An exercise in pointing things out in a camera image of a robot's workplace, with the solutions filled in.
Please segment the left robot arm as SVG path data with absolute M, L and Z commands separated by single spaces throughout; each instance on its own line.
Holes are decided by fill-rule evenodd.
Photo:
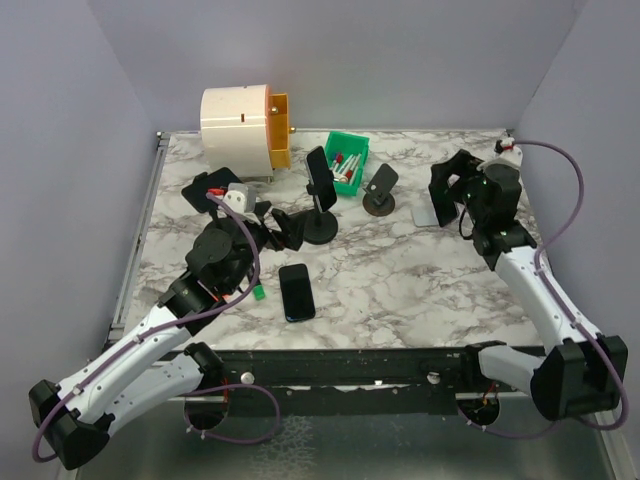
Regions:
M 306 216 L 289 215 L 268 202 L 261 214 L 276 221 L 251 221 L 215 200 L 214 215 L 185 257 L 186 269 L 147 315 L 126 335 L 75 374 L 41 380 L 29 391 L 38 431 L 32 456 L 45 457 L 40 442 L 67 470 L 95 458 L 124 425 L 176 396 L 200 396 L 231 388 L 220 357 L 194 337 L 227 309 L 250 295 L 240 287 L 256 286 L 262 249 L 297 251 L 303 243 Z

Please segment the black phone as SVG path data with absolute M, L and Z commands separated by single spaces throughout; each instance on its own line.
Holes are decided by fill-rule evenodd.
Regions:
M 313 319 L 316 308 L 307 266 L 302 263 L 283 266 L 278 275 L 286 321 Z

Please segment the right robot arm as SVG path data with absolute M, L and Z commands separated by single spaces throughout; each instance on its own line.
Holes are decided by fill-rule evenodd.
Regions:
M 493 381 L 527 394 L 550 421 L 628 410 L 623 378 L 628 349 L 605 336 L 570 300 L 543 263 L 541 250 L 516 218 L 522 186 L 505 158 L 482 161 L 466 150 L 431 168 L 429 194 L 440 226 L 460 212 L 472 222 L 470 239 L 519 300 L 545 354 L 536 357 L 500 342 L 470 347 L 461 383 L 481 391 Z

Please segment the brown base phone stand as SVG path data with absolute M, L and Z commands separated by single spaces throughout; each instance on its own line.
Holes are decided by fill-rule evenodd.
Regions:
M 391 193 L 398 182 L 397 172 L 387 163 L 383 163 L 365 188 L 362 205 L 367 213 L 384 217 L 395 209 L 395 199 Z

